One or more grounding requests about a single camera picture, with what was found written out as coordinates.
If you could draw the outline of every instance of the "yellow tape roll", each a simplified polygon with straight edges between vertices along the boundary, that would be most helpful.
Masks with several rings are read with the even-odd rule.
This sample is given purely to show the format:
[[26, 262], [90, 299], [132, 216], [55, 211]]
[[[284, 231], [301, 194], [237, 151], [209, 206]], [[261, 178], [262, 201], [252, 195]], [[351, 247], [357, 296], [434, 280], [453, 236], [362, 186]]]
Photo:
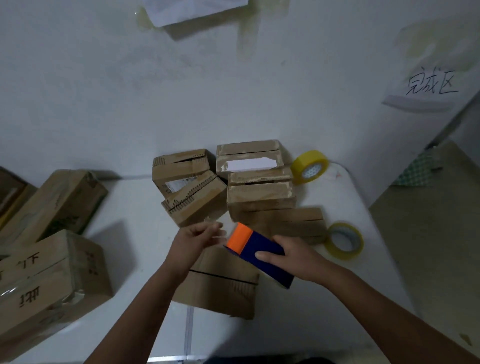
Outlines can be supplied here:
[[304, 184], [316, 180], [326, 172], [328, 159], [318, 150], [303, 153], [293, 161], [290, 169], [294, 184]]
[[[352, 244], [352, 250], [345, 251], [336, 246], [332, 241], [332, 235], [339, 234], [345, 236]], [[337, 259], [349, 260], [358, 256], [363, 250], [363, 237], [353, 226], [344, 222], [336, 222], [328, 228], [328, 239], [325, 242], [327, 251]]]

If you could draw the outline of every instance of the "person's left hand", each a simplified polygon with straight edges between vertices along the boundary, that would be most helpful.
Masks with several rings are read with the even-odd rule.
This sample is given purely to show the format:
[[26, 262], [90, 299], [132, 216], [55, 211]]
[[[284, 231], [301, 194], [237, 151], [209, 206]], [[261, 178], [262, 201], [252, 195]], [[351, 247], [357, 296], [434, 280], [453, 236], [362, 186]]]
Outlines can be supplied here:
[[220, 230], [222, 226], [220, 222], [205, 221], [181, 228], [163, 265], [184, 281], [205, 248], [226, 243], [225, 231]]

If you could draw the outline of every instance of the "sealed cardboard box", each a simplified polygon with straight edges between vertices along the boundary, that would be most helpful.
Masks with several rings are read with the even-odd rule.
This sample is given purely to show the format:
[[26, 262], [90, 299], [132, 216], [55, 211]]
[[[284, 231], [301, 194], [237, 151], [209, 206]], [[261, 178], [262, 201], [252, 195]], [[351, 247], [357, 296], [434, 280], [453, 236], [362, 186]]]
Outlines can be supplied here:
[[162, 206], [179, 227], [216, 220], [227, 211], [227, 185], [209, 170], [170, 195]]
[[228, 179], [232, 172], [282, 167], [278, 140], [223, 144], [216, 148], [216, 173]]
[[227, 196], [230, 217], [238, 221], [241, 212], [294, 208], [292, 178], [289, 168], [232, 173]]
[[36, 187], [0, 167], [0, 230], [36, 190]]
[[197, 149], [153, 160], [152, 180], [165, 198], [210, 170], [206, 153], [206, 149]]
[[204, 250], [173, 301], [247, 320], [255, 315], [259, 270], [223, 247]]
[[310, 245], [322, 244], [328, 236], [327, 227], [318, 207], [286, 210], [242, 212], [238, 222], [271, 239], [274, 235], [300, 237]]
[[57, 170], [0, 231], [0, 258], [60, 231], [82, 233], [107, 195], [87, 170]]
[[112, 297], [103, 250], [63, 230], [0, 262], [0, 362]]

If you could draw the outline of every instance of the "white table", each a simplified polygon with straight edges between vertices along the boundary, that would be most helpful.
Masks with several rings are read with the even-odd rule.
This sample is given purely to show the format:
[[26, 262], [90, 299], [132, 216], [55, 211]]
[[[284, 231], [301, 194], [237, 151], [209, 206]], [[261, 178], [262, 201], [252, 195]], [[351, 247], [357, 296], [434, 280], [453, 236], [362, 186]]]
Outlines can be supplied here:
[[[400, 274], [347, 171], [330, 167], [328, 176], [297, 190], [300, 206], [321, 206], [327, 225], [347, 221], [362, 233], [365, 248], [349, 262], [381, 293], [414, 312]], [[151, 180], [106, 183], [110, 194], [85, 235], [100, 244], [116, 295], [14, 363], [82, 362], [100, 343], [167, 255], [178, 228], [167, 216]], [[151, 362], [220, 355], [324, 352], [372, 345], [373, 340], [326, 289], [295, 279], [284, 290], [261, 277], [255, 319], [245, 321], [172, 303], [154, 344]]]

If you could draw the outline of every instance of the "hand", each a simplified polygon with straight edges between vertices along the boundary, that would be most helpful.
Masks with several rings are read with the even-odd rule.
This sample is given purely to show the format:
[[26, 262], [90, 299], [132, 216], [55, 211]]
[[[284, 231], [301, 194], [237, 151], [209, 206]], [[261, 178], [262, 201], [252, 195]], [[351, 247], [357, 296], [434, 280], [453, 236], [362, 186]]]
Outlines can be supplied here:
[[301, 238], [289, 238], [275, 235], [273, 240], [285, 251], [285, 256], [269, 252], [257, 252], [255, 257], [273, 264], [295, 277], [325, 285], [335, 264], [318, 254]]
[[181, 281], [187, 278], [188, 272], [195, 264], [205, 248], [216, 244], [226, 244], [226, 235], [220, 222], [200, 222], [181, 228], [173, 239], [170, 251], [163, 265], [174, 273]]

